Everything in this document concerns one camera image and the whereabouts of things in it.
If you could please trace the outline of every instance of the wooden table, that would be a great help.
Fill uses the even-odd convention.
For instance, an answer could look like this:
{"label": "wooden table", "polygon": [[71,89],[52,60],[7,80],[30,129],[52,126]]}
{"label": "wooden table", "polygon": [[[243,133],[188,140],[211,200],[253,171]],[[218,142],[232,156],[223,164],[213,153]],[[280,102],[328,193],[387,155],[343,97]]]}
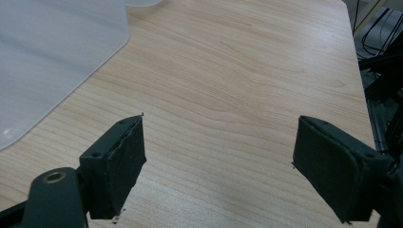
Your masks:
{"label": "wooden table", "polygon": [[166,0],[127,17],[128,44],[0,152],[0,210],[143,112],[148,162],[118,224],[90,227],[345,227],[291,164],[299,115],[374,145],[341,1]]}

